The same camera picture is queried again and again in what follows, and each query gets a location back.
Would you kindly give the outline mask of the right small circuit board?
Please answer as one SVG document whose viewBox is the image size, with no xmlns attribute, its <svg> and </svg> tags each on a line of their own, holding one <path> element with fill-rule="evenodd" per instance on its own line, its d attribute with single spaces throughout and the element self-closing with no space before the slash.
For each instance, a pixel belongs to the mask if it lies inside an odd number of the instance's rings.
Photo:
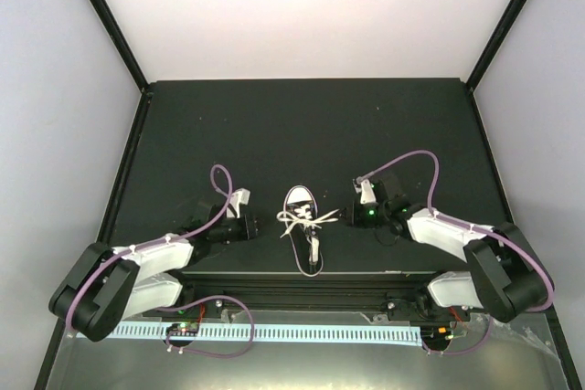
<svg viewBox="0 0 585 390">
<path fill-rule="evenodd" d="M 456 338 L 462 338 L 467 335 L 468 331 L 464 327 L 435 327 L 431 329 L 430 338 L 434 341 L 450 341 Z"/>
</svg>

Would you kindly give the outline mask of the black white sneaker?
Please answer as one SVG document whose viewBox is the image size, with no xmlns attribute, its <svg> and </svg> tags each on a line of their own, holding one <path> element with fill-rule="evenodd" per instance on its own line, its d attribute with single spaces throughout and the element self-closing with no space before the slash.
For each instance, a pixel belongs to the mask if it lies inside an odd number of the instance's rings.
<svg viewBox="0 0 585 390">
<path fill-rule="evenodd" d="M 284 237 L 292 243 L 296 267 L 308 278 L 323 269 L 317 226 L 317 204 L 311 191 L 303 185 L 292 187 L 283 201 L 278 219 L 284 223 Z"/>
</svg>

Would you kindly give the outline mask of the black table mat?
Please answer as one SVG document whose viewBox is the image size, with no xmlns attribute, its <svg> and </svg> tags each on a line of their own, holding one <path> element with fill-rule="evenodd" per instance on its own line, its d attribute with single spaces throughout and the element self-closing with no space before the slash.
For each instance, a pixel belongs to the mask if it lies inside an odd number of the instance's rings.
<svg viewBox="0 0 585 390">
<path fill-rule="evenodd" d="M 497 226 L 511 215 L 473 99 L 458 79 L 160 81 L 112 227 L 113 245 L 159 238 L 247 188 L 260 233 L 216 246 L 197 272 L 300 273 L 276 219 L 307 186 L 318 211 L 352 203 L 356 177 L 386 165 L 410 201 Z"/>
</svg>

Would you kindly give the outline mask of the left black frame post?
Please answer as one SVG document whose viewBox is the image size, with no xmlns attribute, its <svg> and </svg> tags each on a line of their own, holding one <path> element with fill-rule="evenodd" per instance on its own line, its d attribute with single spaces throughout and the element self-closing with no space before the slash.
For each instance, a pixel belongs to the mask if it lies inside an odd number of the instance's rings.
<svg viewBox="0 0 585 390">
<path fill-rule="evenodd" d="M 133 82 L 137 86 L 138 90 L 145 93 L 149 89 L 149 82 L 146 79 L 139 63 L 127 42 L 108 2 L 106 0 L 89 0 L 90 4 L 101 21 L 106 33 L 108 34 L 111 42 L 114 44 L 115 49 L 120 55 L 123 64 L 127 68 Z"/>
</svg>

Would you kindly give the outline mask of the right black frame post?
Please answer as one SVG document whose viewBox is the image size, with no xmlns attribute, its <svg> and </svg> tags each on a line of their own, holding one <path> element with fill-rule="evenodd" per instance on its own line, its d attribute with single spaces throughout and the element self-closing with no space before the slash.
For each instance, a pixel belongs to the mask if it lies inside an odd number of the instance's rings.
<svg viewBox="0 0 585 390">
<path fill-rule="evenodd" d="M 492 64 L 500 47 L 503 45 L 507 35 L 511 31 L 514 23 L 520 16 L 527 0 L 509 0 L 505 10 L 499 18 L 494 31 L 489 37 L 480 57 L 475 63 L 471 74 L 466 80 L 466 88 L 471 92 L 477 90 L 485 73 Z"/>
</svg>

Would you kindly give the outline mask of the small circuit board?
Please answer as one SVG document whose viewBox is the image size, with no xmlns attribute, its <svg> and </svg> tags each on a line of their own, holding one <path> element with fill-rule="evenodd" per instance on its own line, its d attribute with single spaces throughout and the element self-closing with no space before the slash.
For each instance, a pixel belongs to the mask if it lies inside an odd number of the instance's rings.
<svg viewBox="0 0 585 390">
<path fill-rule="evenodd" d="M 194 337 L 199 331 L 197 322 L 177 322 L 172 323 L 166 330 L 166 335 Z"/>
<path fill-rule="evenodd" d="M 464 327 L 435 327 L 431 329 L 430 338 L 434 341 L 450 341 L 456 338 L 462 338 L 467 335 L 468 331 Z"/>
</svg>

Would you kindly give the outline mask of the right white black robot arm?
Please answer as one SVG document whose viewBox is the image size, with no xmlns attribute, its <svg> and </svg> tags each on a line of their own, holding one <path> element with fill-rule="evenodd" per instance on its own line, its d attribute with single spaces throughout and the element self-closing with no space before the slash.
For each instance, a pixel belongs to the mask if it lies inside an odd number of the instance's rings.
<svg viewBox="0 0 585 390">
<path fill-rule="evenodd" d="M 386 227 L 395 237 L 465 263 L 464 271 L 446 271 L 418 293 L 415 306 L 421 317 L 435 320 L 449 307 L 468 307 L 509 322 L 549 306 L 552 278 L 517 225 L 476 225 L 412 204 L 395 176 L 377 181 L 360 176 L 353 186 L 356 198 L 347 215 L 351 226 Z"/>
</svg>

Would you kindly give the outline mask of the white shoelace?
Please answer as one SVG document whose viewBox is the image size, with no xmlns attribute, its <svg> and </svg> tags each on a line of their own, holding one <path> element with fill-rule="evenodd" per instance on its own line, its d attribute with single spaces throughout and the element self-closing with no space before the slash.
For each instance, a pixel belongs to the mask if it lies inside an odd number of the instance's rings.
<svg viewBox="0 0 585 390">
<path fill-rule="evenodd" d="M 295 227 L 299 227 L 309 244 L 309 266 L 316 268 L 320 261 L 320 240 L 317 230 L 324 223 L 335 222 L 339 219 L 338 209 L 332 210 L 323 216 L 317 215 L 316 205 L 306 203 L 304 205 L 293 206 L 287 205 L 281 212 L 276 215 L 276 219 L 285 224 L 284 236 L 292 236 Z"/>
</svg>

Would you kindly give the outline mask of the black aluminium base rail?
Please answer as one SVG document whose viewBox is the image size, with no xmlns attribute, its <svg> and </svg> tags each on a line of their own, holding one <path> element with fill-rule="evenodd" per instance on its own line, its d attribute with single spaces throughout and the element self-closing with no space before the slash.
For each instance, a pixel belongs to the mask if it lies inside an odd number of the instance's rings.
<svg viewBox="0 0 585 390">
<path fill-rule="evenodd" d="M 232 297 L 252 311 L 324 311 L 366 314 L 386 313 L 403 321 L 448 321 L 451 307 L 492 315 L 499 321 L 510 322 L 524 312 L 540 312 L 548 307 L 547 290 L 537 273 L 525 278 L 513 278 L 503 293 L 510 300 L 499 305 L 489 295 L 485 305 L 465 304 L 453 292 L 445 302 L 431 297 L 429 286 L 436 284 L 445 272 L 440 271 L 380 271 L 332 272 L 308 278 L 300 273 L 269 272 L 183 272 L 172 270 L 172 280 L 182 285 L 174 306 L 176 314 L 185 314 L 193 320 L 195 313 L 183 308 L 207 296 L 213 303 L 205 315 L 217 318 L 222 309 L 237 306 L 227 300 Z"/>
</svg>

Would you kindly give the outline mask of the black frame post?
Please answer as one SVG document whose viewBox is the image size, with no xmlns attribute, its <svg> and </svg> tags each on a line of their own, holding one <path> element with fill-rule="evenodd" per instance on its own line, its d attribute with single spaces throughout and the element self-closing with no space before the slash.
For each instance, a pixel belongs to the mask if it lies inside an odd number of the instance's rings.
<svg viewBox="0 0 585 390">
<path fill-rule="evenodd" d="M 500 47 L 503 45 L 507 35 L 511 31 L 514 23 L 520 16 L 527 0 L 509 0 L 505 10 L 499 18 L 494 31 L 489 37 L 480 57 L 475 63 L 471 74 L 466 80 L 466 88 L 471 92 L 477 90 L 485 73 L 492 64 Z"/>
<path fill-rule="evenodd" d="M 114 44 L 115 49 L 120 55 L 123 64 L 127 68 L 133 82 L 137 86 L 138 90 L 145 93 L 149 89 L 149 82 L 146 79 L 139 63 L 127 42 L 108 2 L 106 0 L 89 0 L 90 4 L 101 21 L 106 33 L 108 34 L 111 42 Z"/>
</svg>

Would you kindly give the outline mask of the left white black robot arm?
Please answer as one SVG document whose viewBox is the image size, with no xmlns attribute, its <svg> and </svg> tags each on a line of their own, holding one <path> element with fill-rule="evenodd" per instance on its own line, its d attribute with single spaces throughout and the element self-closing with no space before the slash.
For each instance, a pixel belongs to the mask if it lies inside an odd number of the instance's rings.
<svg viewBox="0 0 585 390">
<path fill-rule="evenodd" d="M 258 220 L 245 202 L 233 202 L 223 216 L 203 226 L 194 220 L 153 244 L 110 248 L 96 242 L 81 254 L 48 302 L 49 311 L 71 332 L 93 342 L 110 335 L 123 320 L 143 312 L 167 308 L 188 315 L 197 295 L 175 274 L 198 263 L 216 245 L 254 239 Z"/>
</svg>

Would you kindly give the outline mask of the left small circuit board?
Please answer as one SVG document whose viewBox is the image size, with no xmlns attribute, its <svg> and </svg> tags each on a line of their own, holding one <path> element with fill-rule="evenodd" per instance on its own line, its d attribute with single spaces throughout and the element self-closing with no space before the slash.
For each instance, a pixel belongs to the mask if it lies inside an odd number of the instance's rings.
<svg viewBox="0 0 585 390">
<path fill-rule="evenodd" d="M 166 330 L 166 335 L 194 337 L 199 331 L 197 322 L 177 322 L 172 323 Z"/>
</svg>

